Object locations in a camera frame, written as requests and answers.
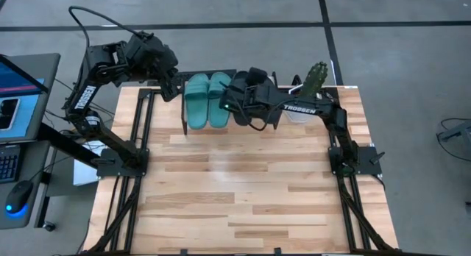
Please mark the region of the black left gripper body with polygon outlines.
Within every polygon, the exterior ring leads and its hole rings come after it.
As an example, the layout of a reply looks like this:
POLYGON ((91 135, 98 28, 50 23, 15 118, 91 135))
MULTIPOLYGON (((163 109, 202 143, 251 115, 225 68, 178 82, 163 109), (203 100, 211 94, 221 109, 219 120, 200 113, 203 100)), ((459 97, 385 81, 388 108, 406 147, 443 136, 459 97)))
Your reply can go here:
POLYGON ((177 73, 175 53, 153 33, 133 35, 124 48, 124 55, 133 79, 170 82, 177 73))

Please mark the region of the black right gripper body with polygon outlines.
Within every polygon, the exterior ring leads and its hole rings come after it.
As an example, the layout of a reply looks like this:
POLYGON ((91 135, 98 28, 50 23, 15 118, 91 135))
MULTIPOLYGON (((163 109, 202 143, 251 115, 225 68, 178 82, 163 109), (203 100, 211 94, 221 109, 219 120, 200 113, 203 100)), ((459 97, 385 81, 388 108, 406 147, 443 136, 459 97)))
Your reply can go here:
POLYGON ((279 121, 282 110, 275 106, 283 101, 283 93, 275 86, 230 85, 221 95, 219 107, 231 112, 238 121, 279 121))

